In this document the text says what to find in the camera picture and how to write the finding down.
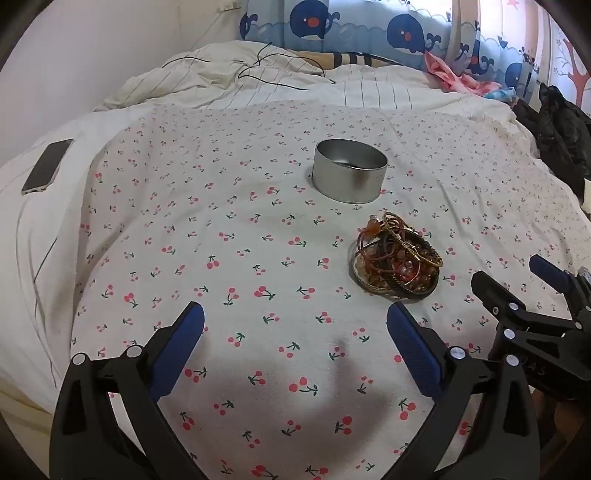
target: blue gripper pad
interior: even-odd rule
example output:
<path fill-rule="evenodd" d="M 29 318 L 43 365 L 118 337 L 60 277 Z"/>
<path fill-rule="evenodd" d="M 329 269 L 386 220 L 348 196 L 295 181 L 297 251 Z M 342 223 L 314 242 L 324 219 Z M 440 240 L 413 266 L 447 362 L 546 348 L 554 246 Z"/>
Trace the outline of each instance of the blue gripper pad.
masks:
<path fill-rule="evenodd" d="M 569 275 L 539 255 L 530 258 L 530 271 L 558 293 L 567 293 L 570 290 Z"/>
<path fill-rule="evenodd" d="M 160 397 L 165 397 L 172 392 L 189 355 L 203 333 L 205 313 L 202 306 L 196 303 L 183 313 L 184 318 L 182 318 L 180 326 L 172 334 L 152 365 L 150 397 L 155 403 Z"/>
<path fill-rule="evenodd" d="M 390 305 L 386 324 L 420 392 L 434 400 L 441 397 L 441 366 L 419 333 L 419 325 L 401 302 Z"/>

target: cherry print bedsheet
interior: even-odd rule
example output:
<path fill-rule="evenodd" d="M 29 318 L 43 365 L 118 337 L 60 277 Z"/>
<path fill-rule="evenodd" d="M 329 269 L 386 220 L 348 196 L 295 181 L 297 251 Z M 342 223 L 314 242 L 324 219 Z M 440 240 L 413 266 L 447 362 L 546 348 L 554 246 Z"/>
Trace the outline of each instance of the cherry print bedsheet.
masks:
<path fill-rule="evenodd" d="M 336 137 L 387 155 L 376 201 L 346 205 L 311 186 L 315 144 Z M 156 106 L 90 169 L 71 353 L 117 356 L 198 301 L 206 331 L 160 407 L 209 478 L 379 479 L 432 405 L 387 334 L 390 302 L 348 274 L 358 229 L 384 209 L 445 261 L 409 310 L 477 356 L 496 322 L 471 293 L 475 271 L 565 316 L 528 259 L 589 264 L 567 194 L 499 123 L 299 101 Z"/>

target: whale print curtain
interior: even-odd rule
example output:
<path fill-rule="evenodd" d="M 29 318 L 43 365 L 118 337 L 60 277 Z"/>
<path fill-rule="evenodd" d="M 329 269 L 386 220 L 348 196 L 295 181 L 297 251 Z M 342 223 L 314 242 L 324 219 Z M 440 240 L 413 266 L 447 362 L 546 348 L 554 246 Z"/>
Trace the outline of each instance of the whale print curtain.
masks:
<path fill-rule="evenodd" d="M 243 0 L 239 38 L 373 54 L 420 70 L 429 51 L 456 74 L 513 87 L 529 102 L 542 12 L 535 0 Z"/>
<path fill-rule="evenodd" d="M 460 41 L 446 57 L 452 70 L 481 82 L 513 87 L 529 102 L 542 46 L 540 7 L 535 0 L 458 0 L 454 13 Z"/>
<path fill-rule="evenodd" d="M 351 51 L 425 70 L 444 59 L 453 0 L 243 0 L 239 39 L 308 51 Z"/>

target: tree wall decal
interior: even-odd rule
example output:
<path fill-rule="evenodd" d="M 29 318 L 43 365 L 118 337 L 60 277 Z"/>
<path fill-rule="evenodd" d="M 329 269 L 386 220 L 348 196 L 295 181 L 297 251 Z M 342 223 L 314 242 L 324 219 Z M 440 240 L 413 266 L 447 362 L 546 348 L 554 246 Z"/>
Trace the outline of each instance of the tree wall decal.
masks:
<path fill-rule="evenodd" d="M 570 60 L 568 60 L 566 57 L 566 52 L 564 51 L 563 43 L 569 52 Z M 554 73 L 560 77 L 568 77 L 574 83 L 574 86 L 577 89 L 577 99 L 575 101 L 575 104 L 578 107 L 581 107 L 583 103 L 583 94 L 587 90 L 591 90 L 591 86 L 585 88 L 587 82 L 589 81 L 589 79 L 591 79 L 591 74 L 589 72 L 581 73 L 579 71 L 574 57 L 576 52 L 571 42 L 569 42 L 566 39 L 564 39 L 564 41 L 557 39 L 556 45 L 558 47 L 558 51 L 560 52 L 560 55 L 556 57 L 556 61 L 561 62 L 562 65 L 560 67 L 554 67 Z M 564 71 L 564 68 L 567 66 L 570 66 L 573 69 L 573 73 Z"/>

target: pile of bracelets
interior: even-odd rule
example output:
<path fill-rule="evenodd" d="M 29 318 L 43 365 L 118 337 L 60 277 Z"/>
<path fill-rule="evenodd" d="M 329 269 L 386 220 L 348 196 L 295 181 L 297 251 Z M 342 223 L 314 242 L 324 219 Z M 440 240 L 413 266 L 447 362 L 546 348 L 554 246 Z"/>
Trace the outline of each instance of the pile of bracelets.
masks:
<path fill-rule="evenodd" d="M 358 284 L 378 295 L 423 299 L 439 281 L 441 256 L 398 215 L 372 215 L 357 238 L 350 266 Z"/>

